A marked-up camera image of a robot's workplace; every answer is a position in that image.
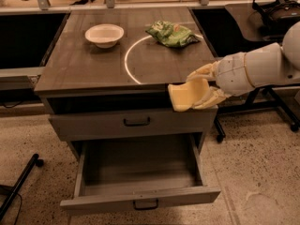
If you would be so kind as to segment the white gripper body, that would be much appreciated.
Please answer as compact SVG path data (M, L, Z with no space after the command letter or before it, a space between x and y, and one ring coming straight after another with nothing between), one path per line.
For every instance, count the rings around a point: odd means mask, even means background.
M218 61L216 84L225 94L238 97L255 89L248 75L247 55L238 52Z

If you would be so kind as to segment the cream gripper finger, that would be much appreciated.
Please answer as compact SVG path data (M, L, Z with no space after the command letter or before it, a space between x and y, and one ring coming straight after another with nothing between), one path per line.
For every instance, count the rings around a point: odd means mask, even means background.
M217 68L218 68L218 62L206 64L191 72L187 76L186 81L189 82L198 78L206 79L207 81L213 81L216 78Z
M192 108L196 110L210 108L226 100L229 97L230 95L225 93L220 88L210 87L209 91L206 92L199 101L195 102L192 105Z

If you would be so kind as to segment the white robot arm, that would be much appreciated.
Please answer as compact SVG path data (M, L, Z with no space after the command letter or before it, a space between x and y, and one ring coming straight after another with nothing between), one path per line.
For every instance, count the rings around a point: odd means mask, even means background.
M288 85L300 82L300 22L277 42L250 52L238 52L202 66L187 76L187 81L205 78L217 86L193 105L206 109L230 97L244 95L267 85Z

